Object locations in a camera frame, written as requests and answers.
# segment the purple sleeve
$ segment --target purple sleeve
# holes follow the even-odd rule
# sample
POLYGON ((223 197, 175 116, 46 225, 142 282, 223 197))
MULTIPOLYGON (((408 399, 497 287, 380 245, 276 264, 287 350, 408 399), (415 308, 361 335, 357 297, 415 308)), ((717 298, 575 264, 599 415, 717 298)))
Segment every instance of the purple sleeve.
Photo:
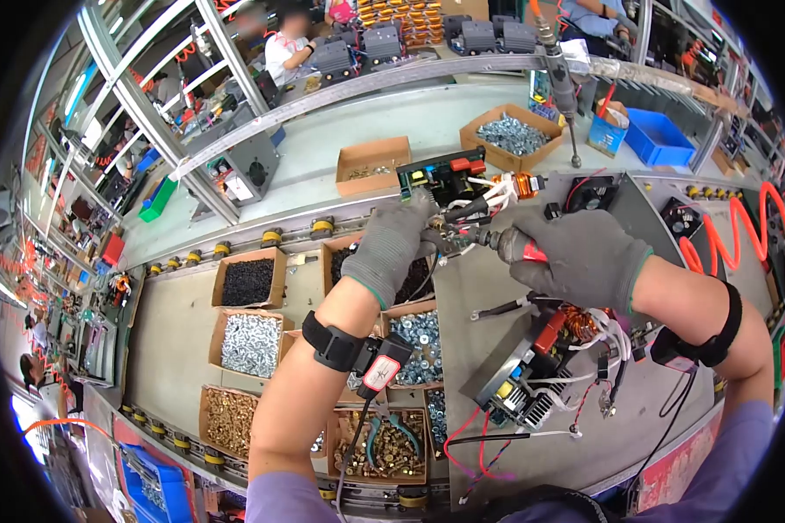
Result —
POLYGON ((271 472, 247 485, 245 523, 340 523, 317 486, 293 472, 271 472))
POLYGON ((680 501, 652 507, 628 523, 721 521, 743 491, 770 443, 774 411, 765 402, 738 406, 724 426, 680 501))

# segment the blue shirt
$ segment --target blue shirt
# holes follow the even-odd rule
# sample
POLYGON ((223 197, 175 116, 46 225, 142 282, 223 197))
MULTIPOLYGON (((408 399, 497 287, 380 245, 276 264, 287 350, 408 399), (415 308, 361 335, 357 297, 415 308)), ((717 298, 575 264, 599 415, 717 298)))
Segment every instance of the blue shirt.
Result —
POLYGON ((622 0, 599 0, 599 3, 610 7, 608 9, 608 20, 598 16, 593 11, 590 11, 576 3, 576 0, 563 0, 561 8, 569 13, 567 19, 573 22, 578 28, 590 36, 609 36, 614 34, 614 27, 619 22, 616 21, 617 13, 624 13, 625 8, 622 7, 622 0))
MULTIPOLYGON (((680 501, 652 507, 626 523, 718 523, 733 506, 753 476, 768 448, 774 412, 764 402, 739 405, 721 427, 712 450, 680 501)), ((320 497, 317 485, 292 472, 258 476, 247 487, 247 523, 340 523, 320 497)), ((502 523, 586 523, 587 520, 557 501, 516 512, 502 523)))

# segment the gray work glove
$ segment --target gray work glove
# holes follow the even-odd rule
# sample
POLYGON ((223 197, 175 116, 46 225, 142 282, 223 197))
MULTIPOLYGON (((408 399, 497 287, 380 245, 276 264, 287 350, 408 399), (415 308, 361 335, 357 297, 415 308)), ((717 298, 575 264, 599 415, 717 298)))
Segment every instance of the gray work glove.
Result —
POLYGON ((369 289, 378 298, 381 310, 392 307, 410 264, 417 252, 423 251, 419 235, 428 218, 438 212, 422 188, 413 190, 407 203, 379 205, 369 218, 357 252, 343 262, 341 275, 369 289))
POLYGON ((607 211, 578 211, 552 222, 529 213, 513 225, 534 238, 548 259, 512 264, 514 279, 579 307, 631 313, 634 283, 653 250, 628 236, 607 211))
POLYGON ((632 36, 636 35, 639 31, 637 24, 635 24, 633 20, 628 18, 628 16, 625 16, 621 13, 617 13, 616 21, 619 22, 622 25, 622 27, 628 29, 628 32, 631 33, 632 36))

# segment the cooling fan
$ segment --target cooling fan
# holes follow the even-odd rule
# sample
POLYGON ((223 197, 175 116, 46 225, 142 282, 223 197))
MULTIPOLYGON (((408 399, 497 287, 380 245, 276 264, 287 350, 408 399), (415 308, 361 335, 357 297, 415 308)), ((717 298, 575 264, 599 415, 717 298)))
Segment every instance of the cooling fan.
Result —
POLYGON ((691 237, 701 225, 701 214, 675 197, 669 198, 659 215, 675 240, 691 237))
POLYGON ((570 186, 570 193, 564 208, 568 213, 586 209, 608 210, 616 196, 617 186, 614 177, 576 177, 570 186))

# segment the black wrist strap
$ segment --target black wrist strap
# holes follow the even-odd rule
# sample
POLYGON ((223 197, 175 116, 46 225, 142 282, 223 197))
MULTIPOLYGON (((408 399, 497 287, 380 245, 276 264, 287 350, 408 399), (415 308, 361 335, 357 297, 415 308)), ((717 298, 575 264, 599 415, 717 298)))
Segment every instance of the black wrist strap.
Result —
POLYGON ((335 371, 348 372, 363 348, 364 339, 356 338, 335 326, 324 327, 309 311, 302 322, 302 337, 314 347, 314 360, 335 371))
POLYGON ((726 281, 722 282, 727 288, 730 298, 730 311, 727 314, 727 321, 717 336, 713 336, 701 346, 695 347, 698 359, 707 367, 718 365, 725 358, 736 339, 738 328, 742 325, 742 297, 738 290, 726 281))

